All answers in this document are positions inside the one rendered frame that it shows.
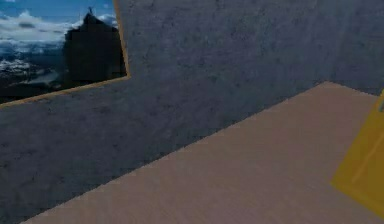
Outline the yellow cupboard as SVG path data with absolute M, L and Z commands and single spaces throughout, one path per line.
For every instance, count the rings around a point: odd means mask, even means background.
M 330 184 L 384 220 L 384 89 Z

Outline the window with orange frame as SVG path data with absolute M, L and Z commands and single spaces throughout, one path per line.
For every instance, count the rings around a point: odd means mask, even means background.
M 128 75 L 117 0 L 0 0 L 0 104 Z

